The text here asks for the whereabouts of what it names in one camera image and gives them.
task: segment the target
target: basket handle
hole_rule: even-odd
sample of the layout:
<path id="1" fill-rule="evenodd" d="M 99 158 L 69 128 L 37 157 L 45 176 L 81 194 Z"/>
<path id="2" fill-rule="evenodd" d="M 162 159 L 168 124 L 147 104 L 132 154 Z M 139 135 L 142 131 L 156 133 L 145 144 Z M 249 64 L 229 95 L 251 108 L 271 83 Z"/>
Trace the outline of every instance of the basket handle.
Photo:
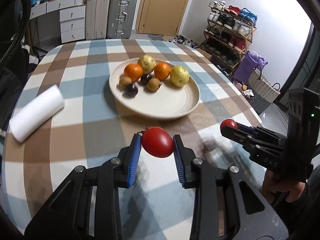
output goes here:
<path id="1" fill-rule="evenodd" d="M 280 84 L 279 83 L 274 83 L 274 85 L 272 87 L 274 87 L 276 84 L 279 85 L 279 88 L 277 89 L 279 91 L 279 89 L 280 89 Z"/>
<path id="2" fill-rule="evenodd" d="M 257 68 L 257 66 L 259 66 L 259 67 L 260 67 L 260 76 L 259 76 L 259 78 L 258 78 L 258 80 L 260 80 L 260 79 L 261 79 L 261 75 L 262 75 L 262 69 L 261 69 L 261 66 L 260 66 L 259 64 L 257 64 L 257 65 L 254 67 L 253 71 Z"/>

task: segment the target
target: suitcase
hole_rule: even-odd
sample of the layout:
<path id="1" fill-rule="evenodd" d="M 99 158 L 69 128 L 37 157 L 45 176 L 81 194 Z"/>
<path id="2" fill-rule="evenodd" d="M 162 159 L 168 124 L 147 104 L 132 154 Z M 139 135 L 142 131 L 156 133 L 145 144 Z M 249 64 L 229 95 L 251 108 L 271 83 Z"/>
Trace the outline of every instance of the suitcase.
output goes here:
<path id="1" fill-rule="evenodd" d="M 107 38 L 129 39 L 137 0 L 110 0 Z"/>
<path id="2" fill-rule="evenodd" d="M 87 0 L 85 39 L 105 39 L 110 0 Z"/>

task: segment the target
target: red shoe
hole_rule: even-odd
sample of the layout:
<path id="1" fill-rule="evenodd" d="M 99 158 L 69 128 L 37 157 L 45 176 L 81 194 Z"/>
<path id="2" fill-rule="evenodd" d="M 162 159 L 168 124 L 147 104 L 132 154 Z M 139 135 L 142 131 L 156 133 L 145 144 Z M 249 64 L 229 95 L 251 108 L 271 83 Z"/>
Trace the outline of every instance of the red shoe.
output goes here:
<path id="1" fill-rule="evenodd" d="M 229 41 L 229 43 L 228 43 L 228 45 L 229 45 L 230 47 L 234 47 L 235 44 L 237 43 L 237 41 L 238 41 L 238 37 L 232 36 L 231 39 L 230 39 L 230 41 Z"/>
<path id="2" fill-rule="evenodd" d="M 242 52 L 244 50 L 244 48 L 245 48 L 245 41 L 238 39 L 238 41 L 235 45 L 235 49 L 239 52 Z"/>
<path id="3" fill-rule="evenodd" d="M 230 13 L 238 15 L 240 13 L 240 8 L 230 5 L 229 6 L 229 11 L 230 11 Z"/>

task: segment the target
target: paper towel roll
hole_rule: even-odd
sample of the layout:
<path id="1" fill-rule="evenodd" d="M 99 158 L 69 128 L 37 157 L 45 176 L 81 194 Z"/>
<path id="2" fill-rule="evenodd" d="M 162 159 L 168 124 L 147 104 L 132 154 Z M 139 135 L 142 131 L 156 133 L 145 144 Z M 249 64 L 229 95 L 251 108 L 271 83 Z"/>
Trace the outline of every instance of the paper towel roll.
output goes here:
<path id="1" fill-rule="evenodd" d="M 64 100 L 57 85 L 41 93 L 9 120 L 10 131 L 22 143 L 41 124 L 64 107 Z"/>

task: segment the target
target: cable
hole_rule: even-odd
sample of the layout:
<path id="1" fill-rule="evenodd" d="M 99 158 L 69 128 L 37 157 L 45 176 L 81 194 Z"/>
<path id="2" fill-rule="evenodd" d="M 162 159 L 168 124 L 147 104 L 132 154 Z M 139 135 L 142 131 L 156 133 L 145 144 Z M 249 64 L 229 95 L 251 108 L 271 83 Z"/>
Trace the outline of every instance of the cable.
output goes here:
<path id="1" fill-rule="evenodd" d="M 22 2 L 22 19 L 20 22 L 20 26 L 14 35 L 12 43 L 8 48 L 7 52 L 4 54 L 2 59 L 0 60 L 0 71 L 7 65 L 9 60 L 17 51 L 18 47 L 21 46 L 21 40 L 26 33 L 29 19 L 30 19 L 30 12 L 31 12 L 31 0 L 21 0 Z"/>

